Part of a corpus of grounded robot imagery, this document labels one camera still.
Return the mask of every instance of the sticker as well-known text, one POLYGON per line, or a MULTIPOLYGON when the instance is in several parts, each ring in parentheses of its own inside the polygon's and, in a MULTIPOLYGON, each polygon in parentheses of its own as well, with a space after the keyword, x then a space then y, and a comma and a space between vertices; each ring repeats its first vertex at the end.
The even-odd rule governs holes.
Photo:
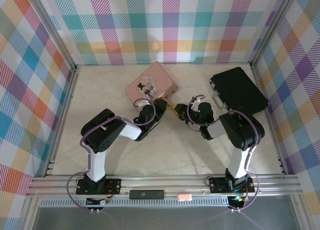
POLYGON ((139 79, 137 85, 138 93, 144 98, 152 98, 156 95, 156 79, 151 75, 145 75, 139 79))

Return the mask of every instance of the metal frame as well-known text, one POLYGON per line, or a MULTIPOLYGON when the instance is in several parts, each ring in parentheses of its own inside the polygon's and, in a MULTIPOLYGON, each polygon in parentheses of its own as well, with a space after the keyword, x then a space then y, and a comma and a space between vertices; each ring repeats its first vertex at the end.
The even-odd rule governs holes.
MULTIPOLYGON (((164 201, 167 206, 176 206, 175 201, 178 194, 191 193, 196 199, 194 203, 186 203, 183 205, 190 206, 227 206, 225 201, 227 196, 235 196, 231 194, 211 194, 210 188, 205 184, 208 175, 114 175, 108 178, 121 178, 121 191, 119 195, 115 195, 112 201, 115 206, 159 206, 160 203, 154 200, 130 201, 129 192, 135 190, 164 190, 164 201)), ((76 207, 68 198, 66 185, 70 176, 47 176, 45 178, 34 178, 26 196, 26 201, 22 210, 21 219, 18 229, 32 229, 36 220, 38 209, 41 207, 76 207)), ((224 177, 224 175, 212 175, 212 177, 224 177)), ((278 175, 266 174, 258 175, 260 180, 260 192, 258 196, 279 196, 279 195, 300 195, 302 188, 296 175, 278 175)), ((70 192, 78 203, 84 204, 86 197, 98 197, 101 195, 75 195, 76 192, 75 176, 70 182, 70 192)))
MULTIPOLYGON (((258 77, 257 77, 257 75, 256 75, 256 72, 255 72, 255 68, 252 66, 251 67, 251 70, 252 70, 252 75, 253 75, 253 79, 254 79, 254 83, 258 86, 258 88, 260 89, 260 90, 262 90, 262 88, 261 88, 261 86, 260 86, 260 83, 259 83, 259 81, 258 81, 258 77)), ((267 117, 267 119, 268 119, 268 128, 269 128, 269 132, 271 133, 271 138, 272 138, 272 141, 273 141, 273 143, 274 143, 274 145, 276 145, 276 151, 277 151, 277 153, 278 153, 278 160, 279 160, 279 166, 282 168, 282 172, 284 173, 284 174, 288 174, 288 168, 287 168, 287 166, 285 165, 285 158, 284 158, 284 156, 283 156, 283 154, 282 154, 282 152, 281 152, 281 148, 280 148, 280 144, 279 144, 279 142, 278 142, 278 140, 277 140, 277 137, 276 137, 276 130, 275 130, 275 128, 274 128, 274 126, 271 124, 272 123, 272 121, 271 121, 271 116, 270 116, 270 113, 269 113, 269 111, 268 110, 264 110, 264 114, 265 114, 265 116, 267 117)))
POLYGON ((67 113, 69 111, 70 105, 71 105, 71 101, 75 92, 75 88, 76 88, 76 84, 78 81, 78 77, 79 77, 79 71, 80 71, 80 67, 77 68, 74 72, 72 72, 71 74, 71 78, 70 78, 70 84, 68 87, 68 91, 66 93, 66 98, 65 101, 63 103, 63 107, 62 107, 62 111, 61 111, 61 115, 57 124, 57 131, 53 136, 53 142, 51 144, 50 150, 49 150, 49 157, 47 158, 46 162, 45 162, 45 166, 46 168, 44 168, 43 172, 42 172, 42 176, 45 177, 47 175, 51 175, 51 172, 53 170, 53 165, 56 159, 56 155, 57 155, 57 151, 58 151, 58 147, 61 141, 61 136, 62 133, 64 131, 64 127, 65 127, 65 121, 67 118, 67 113))
MULTIPOLYGON (((76 207, 71 204, 67 191, 66 185, 70 176, 54 176, 52 175, 52 169, 55 163, 55 157, 58 150, 58 146, 61 140, 61 135, 64 129, 64 124, 67 116, 67 112, 71 105, 72 97, 74 94, 75 86, 79 76, 79 69, 68 52, 64 41, 61 39, 58 31, 56 30, 54 24, 52 23, 50 17, 48 16, 46 10, 44 9, 40 0, 30 0, 34 6, 36 12, 43 21, 45 27, 47 28, 50 36, 54 39, 58 48, 66 61, 69 62, 72 68, 72 76, 69 84, 69 89, 67 91, 66 100, 63 104, 63 109, 61 112, 61 118, 58 122, 57 132, 53 138, 53 143, 51 146, 50 155, 45 163, 46 168, 43 171, 43 176, 45 178, 34 178, 30 186, 26 200, 21 212, 21 221, 19 223, 18 229, 32 229, 36 220, 38 209, 44 206, 44 200, 63 200, 64 204, 61 202, 54 201, 54 203, 61 207, 76 207)), ((264 51, 266 50, 274 32, 277 30, 281 21, 283 20, 285 13, 290 7, 293 0, 284 0, 280 6, 274 22, 271 24, 263 42, 257 51, 255 57, 252 61, 252 69, 259 62, 264 51)), ((269 128, 272 129, 274 134, 274 129, 271 125, 271 119, 266 111, 266 115, 269 119, 269 128)), ((277 145, 278 153, 280 156, 280 161, 282 163, 284 158, 280 152, 279 143, 273 135, 273 140, 277 145)), ((288 172, 285 165, 282 165, 283 171, 288 172)), ((165 191, 165 199, 175 199, 178 194, 181 193, 191 193, 192 197, 201 200, 210 200, 214 198, 223 198, 226 196, 235 196, 235 193, 231 194, 211 194, 210 188, 205 184, 205 179, 207 175, 119 175, 119 176, 107 176, 108 178, 121 178, 121 191, 119 195, 114 196, 113 201, 118 200, 128 200, 129 192, 132 189, 135 190, 157 190, 161 189, 165 191)), ((213 177, 224 177, 225 175, 211 175, 213 177)), ((308 214, 308 209, 306 208, 305 200, 302 196, 302 188, 300 186, 298 177, 296 175, 274 175, 265 174, 258 175, 260 180, 260 192, 258 196, 279 196, 279 195, 291 195, 293 208, 295 210, 299 225, 301 229, 313 229, 314 223, 311 216, 308 214)), ((90 196, 76 196, 76 179, 75 176, 70 182, 70 192, 80 203, 85 202, 86 197, 101 197, 100 195, 90 195, 90 196)), ((257 186, 257 180, 253 178, 254 185, 257 186)), ((139 203, 127 202, 131 206, 140 206, 139 203)))
POLYGON ((77 64, 75 63, 75 61, 71 57, 71 55, 65 45, 65 42, 62 40, 60 34, 58 33, 55 25, 52 22, 50 16, 48 15, 46 9, 42 5, 41 0, 29 0, 29 1, 32 4, 33 8, 35 9, 35 12, 40 17, 41 22, 44 24, 49 35, 56 43, 56 46, 57 46, 58 50, 60 51, 64 60, 68 62, 69 66, 73 70, 76 70, 77 64))
POLYGON ((259 62, 259 60, 261 59, 261 57, 263 56, 264 52, 267 49, 267 46, 269 45, 273 35, 275 34, 275 32, 277 31, 278 27, 280 26, 280 24, 282 23, 282 20, 284 19, 288 9, 290 8, 291 4, 293 3, 294 0, 283 0, 283 2, 281 3, 273 22, 271 23, 268 31, 265 34, 265 37, 263 38, 263 41, 260 45, 260 47, 258 48, 255 56, 252 59, 252 66, 256 66, 257 63, 259 62))

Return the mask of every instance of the gray floor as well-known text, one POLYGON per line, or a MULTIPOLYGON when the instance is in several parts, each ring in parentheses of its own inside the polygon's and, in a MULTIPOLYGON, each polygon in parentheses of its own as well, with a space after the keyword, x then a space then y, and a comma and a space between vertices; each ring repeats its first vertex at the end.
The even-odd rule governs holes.
POLYGON ((241 213, 226 207, 40 208, 34 230, 298 230, 289 196, 258 197, 241 213))

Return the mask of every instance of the plaid wall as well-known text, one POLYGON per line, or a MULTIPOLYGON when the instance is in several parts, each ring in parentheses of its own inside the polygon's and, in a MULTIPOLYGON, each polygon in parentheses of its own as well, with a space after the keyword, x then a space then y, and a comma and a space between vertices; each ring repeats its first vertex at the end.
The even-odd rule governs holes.
POLYGON ((272 0, 42 2, 79 64, 247 62, 273 9, 272 0))
POLYGON ((257 75, 289 173, 320 229, 320 0, 295 0, 257 75))
POLYGON ((281 4, 283 3, 284 0, 277 0, 275 5, 273 6, 273 9, 267 19, 267 21, 265 22, 265 25, 260 33, 260 36, 257 40, 257 42, 255 43, 254 45, 254 48, 253 48, 253 51, 250 55, 250 58, 249 58, 249 62, 252 62, 252 60, 254 59, 254 56, 256 55, 258 49, 260 48, 261 46, 261 43, 263 41, 263 39, 265 38, 265 35, 270 27, 270 25, 272 24, 272 22, 274 21, 275 17, 276 17, 276 13, 278 12, 279 10, 279 7, 281 6, 281 4))
POLYGON ((44 168, 71 72, 28 0, 0 0, 0 230, 44 168))

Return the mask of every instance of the yellow object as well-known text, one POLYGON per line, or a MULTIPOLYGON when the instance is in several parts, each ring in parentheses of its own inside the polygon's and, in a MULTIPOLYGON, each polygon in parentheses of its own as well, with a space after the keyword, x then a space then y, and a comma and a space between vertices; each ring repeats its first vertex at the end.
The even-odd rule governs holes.
POLYGON ((178 113, 175 111, 175 108, 176 108, 176 104, 174 106, 171 106, 171 110, 174 112, 174 114, 179 118, 179 115, 178 113))
POLYGON ((172 106, 167 103, 167 104, 166 104, 166 109, 171 110, 171 108, 172 108, 172 106))

